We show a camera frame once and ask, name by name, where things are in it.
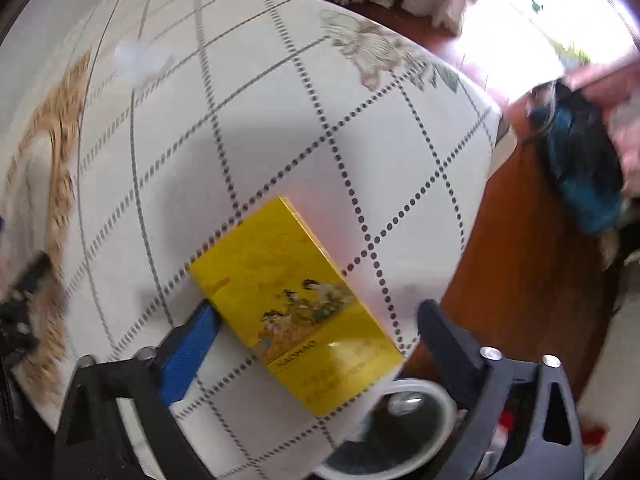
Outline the yellow picture box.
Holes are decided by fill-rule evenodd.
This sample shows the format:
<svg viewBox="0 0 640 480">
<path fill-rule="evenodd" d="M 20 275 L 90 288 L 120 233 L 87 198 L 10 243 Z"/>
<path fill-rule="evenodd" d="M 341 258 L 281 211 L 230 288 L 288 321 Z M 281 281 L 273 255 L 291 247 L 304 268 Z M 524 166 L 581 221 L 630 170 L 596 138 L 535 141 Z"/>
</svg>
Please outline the yellow picture box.
<svg viewBox="0 0 640 480">
<path fill-rule="evenodd" d="M 235 336 L 317 417 L 402 355 L 284 197 L 198 257 L 190 273 Z"/>
</svg>

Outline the white round trash bin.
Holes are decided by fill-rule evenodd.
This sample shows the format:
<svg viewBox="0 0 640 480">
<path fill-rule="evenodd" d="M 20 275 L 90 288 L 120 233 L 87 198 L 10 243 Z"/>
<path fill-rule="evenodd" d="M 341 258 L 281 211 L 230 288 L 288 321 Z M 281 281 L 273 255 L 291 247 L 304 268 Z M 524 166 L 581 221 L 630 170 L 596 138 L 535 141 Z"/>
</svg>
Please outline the white round trash bin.
<svg viewBox="0 0 640 480">
<path fill-rule="evenodd" d="M 437 455 L 457 419 L 457 404 L 443 386 L 416 378 L 396 380 L 314 474 L 337 480 L 399 479 Z"/>
</svg>

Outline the white patterned tablecloth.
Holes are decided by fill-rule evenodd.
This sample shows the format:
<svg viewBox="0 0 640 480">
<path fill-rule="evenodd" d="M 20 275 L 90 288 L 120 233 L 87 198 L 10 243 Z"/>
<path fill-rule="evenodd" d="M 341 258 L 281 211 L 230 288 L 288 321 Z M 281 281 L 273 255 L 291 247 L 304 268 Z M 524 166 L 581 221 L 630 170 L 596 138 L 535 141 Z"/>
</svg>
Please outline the white patterned tablecloth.
<svg viewBox="0 0 640 480">
<path fill-rule="evenodd" d="M 190 264 L 286 197 L 396 347 L 440 298 L 482 199 L 500 108 L 462 73 L 323 0 L 102 0 L 1 122 L 2 248 L 42 245 L 64 159 L 54 341 L 16 371 L 54 429 L 75 361 L 129 358 L 200 302 Z"/>
</svg>

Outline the blue clothes pile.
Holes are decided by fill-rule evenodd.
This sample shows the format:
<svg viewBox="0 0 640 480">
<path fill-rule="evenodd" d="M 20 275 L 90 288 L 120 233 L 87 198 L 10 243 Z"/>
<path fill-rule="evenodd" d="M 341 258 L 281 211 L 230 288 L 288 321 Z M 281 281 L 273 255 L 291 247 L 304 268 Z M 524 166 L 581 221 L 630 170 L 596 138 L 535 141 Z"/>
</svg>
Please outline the blue clothes pile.
<svg viewBox="0 0 640 480">
<path fill-rule="evenodd" d="M 587 234 L 613 229 L 622 214 L 623 171 L 606 130 L 603 110 L 562 80 L 530 90 L 529 138 L 564 202 Z"/>
</svg>

